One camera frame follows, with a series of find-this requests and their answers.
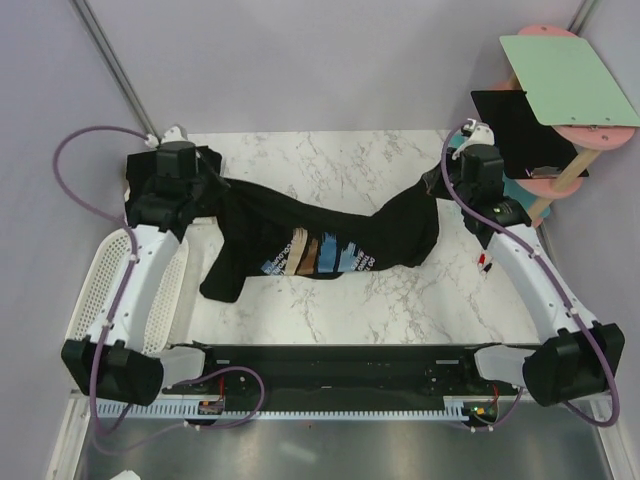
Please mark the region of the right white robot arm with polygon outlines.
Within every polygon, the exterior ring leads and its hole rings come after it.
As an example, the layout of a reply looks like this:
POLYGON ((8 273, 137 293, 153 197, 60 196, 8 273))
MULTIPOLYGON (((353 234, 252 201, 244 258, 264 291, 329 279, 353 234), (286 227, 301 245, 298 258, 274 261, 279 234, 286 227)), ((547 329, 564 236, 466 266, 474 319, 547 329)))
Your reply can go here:
POLYGON ((461 208, 466 228, 510 278, 536 328, 534 350, 496 344, 479 348, 458 368, 467 392, 483 392, 494 380, 526 389, 541 406, 607 393, 611 416, 620 414, 615 373, 625 338, 614 323, 603 324, 571 292, 538 241, 518 203, 494 201, 480 210, 462 198, 463 188, 442 179, 461 208))

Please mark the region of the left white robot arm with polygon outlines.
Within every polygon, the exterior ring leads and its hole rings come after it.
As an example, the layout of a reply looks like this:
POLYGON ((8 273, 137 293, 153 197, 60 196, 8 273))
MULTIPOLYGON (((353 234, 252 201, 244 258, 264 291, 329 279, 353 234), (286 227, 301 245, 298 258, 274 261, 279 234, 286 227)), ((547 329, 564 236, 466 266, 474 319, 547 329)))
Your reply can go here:
POLYGON ((148 406, 182 381, 198 393, 218 385, 218 367, 183 340, 200 274, 187 235, 193 205, 132 199, 126 223, 99 245, 61 351, 92 403, 148 406))

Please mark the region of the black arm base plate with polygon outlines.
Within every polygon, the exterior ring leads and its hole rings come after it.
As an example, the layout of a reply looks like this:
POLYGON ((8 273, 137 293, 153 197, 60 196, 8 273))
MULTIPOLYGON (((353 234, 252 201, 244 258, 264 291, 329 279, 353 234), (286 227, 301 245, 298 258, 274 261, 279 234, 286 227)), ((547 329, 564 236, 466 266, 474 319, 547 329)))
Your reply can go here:
POLYGON ((418 390, 429 396, 511 396, 509 383, 480 377, 467 345, 214 345, 191 342, 205 353, 205 374, 228 366, 255 371, 266 391, 333 388, 418 390))

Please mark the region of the black printed t shirt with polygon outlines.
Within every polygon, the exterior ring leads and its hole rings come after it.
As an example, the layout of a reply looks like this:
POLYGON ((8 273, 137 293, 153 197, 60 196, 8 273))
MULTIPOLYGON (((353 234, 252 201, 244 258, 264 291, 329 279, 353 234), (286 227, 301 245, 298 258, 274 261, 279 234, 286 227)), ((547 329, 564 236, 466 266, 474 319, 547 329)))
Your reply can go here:
POLYGON ((439 236, 436 199, 424 181, 366 216, 233 180, 214 215, 223 245, 199 290, 209 300, 226 303, 238 300, 249 277, 333 280, 345 273, 416 267, 439 236))

